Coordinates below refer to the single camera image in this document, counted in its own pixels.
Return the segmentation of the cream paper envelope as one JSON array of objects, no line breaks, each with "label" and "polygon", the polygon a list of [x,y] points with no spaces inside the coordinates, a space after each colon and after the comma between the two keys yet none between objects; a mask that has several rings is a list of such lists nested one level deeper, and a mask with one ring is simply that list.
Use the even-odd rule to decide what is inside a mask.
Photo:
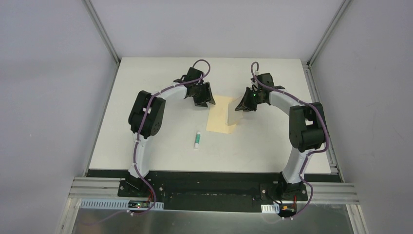
[{"label": "cream paper envelope", "polygon": [[228,105],[234,101],[233,97],[216,96],[215,105],[211,105],[208,114],[206,130],[223,134],[234,132],[236,124],[227,124]]}]

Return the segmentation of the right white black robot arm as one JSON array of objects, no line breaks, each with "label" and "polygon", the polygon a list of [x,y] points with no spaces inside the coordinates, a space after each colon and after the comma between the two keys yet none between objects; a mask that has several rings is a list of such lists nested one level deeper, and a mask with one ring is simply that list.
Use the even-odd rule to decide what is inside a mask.
[{"label": "right white black robot arm", "polygon": [[310,158],[320,153],[322,144],[328,142],[323,106],[319,102],[304,102],[282,86],[275,86],[270,73],[254,74],[251,81],[251,87],[246,88],[234,111],[256,111],[259,104],[266,103],[289,116],[288,137],[292,151],[275,187],[275,193],[288,200],[302,190]]}]

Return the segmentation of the green white glue stick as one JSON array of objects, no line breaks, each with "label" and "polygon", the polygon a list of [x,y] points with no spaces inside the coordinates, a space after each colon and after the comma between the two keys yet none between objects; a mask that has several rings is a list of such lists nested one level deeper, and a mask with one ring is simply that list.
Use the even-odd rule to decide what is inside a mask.
[{"label": "green white glue stick", "polygon": [[199,149],[200,146],[200,139],[201,139],[201,132],[197,131],[195,135],[195,140],[194,140],[194,149]]}]

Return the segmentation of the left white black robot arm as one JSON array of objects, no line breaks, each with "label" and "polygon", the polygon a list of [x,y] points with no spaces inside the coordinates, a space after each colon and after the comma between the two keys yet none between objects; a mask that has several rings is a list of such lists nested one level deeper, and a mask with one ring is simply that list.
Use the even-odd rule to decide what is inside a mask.
[{"label": "left white black robot arm", "polygon": [[136,197],[145,196],[149,190],[149,184],[144,181],[149,172],[145,159],[149,157],[152,138],[162,126],[167,99],[192,98],[194,106],[203,108],[208,107],[209,104],[214,105],[210,83],[204,81],[210,70],[208,68],[207,72],[203,72],[191,66],[188,72],[174,80],[171,86],[156,93],[144,90],[138,93],[128,117],[134,147],[132,164],[126,177],[126,182],[130,184],[130,191]]}]

